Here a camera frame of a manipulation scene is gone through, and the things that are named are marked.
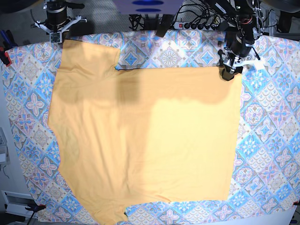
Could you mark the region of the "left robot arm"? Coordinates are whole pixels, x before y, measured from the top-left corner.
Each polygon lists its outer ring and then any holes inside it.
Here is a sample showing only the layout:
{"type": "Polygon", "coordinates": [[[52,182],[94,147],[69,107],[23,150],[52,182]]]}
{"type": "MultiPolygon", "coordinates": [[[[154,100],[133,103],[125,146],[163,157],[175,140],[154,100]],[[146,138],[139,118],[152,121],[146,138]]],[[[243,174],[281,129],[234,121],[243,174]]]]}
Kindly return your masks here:
{"type": "Polygon", "coordinates": [[[226,0],[208,0],[207,4],[226,23],[236,25],[233,37],[226,41],[226,46],[218,51],[219,65],[223,68],[221,77],[230,81],[236,74],[242,73],[242,59],[254,49],[254,43],[263,35],[264,17],[258,0],[235,0],[233,7],[226,0]]]}

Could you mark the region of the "purple blue robot base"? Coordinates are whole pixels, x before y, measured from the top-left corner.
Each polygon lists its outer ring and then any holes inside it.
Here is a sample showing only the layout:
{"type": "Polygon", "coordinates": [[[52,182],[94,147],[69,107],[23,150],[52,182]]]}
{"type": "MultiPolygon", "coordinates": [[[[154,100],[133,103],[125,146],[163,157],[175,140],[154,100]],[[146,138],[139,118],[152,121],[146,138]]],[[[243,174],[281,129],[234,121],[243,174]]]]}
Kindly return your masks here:
{"type": "Polygon", "coordinates": [[[174,15],[178,12],[183,0],[113,0],[113,3],[123,15],[174,15]]]}

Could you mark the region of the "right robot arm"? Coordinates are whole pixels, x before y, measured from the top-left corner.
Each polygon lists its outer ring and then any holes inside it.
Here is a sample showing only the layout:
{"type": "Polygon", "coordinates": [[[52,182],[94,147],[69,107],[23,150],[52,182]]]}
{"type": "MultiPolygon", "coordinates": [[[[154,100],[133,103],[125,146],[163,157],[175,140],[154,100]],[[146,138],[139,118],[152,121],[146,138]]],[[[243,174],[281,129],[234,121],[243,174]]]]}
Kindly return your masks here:
{"type": "Polygon", "coordinates": [[[49,35],[51,43],[61,44],[71,26],[87,22],[87,19],[81,15],[77,15],[74,18],[68,16],[67,10],[83,9],[84,7],[84,4],[67,2],[65,0],[45,0],[44,9],[46,10],[47,18],[43,22],[34,19],[34,23],[31,26],[45,31],[49,35]]]}

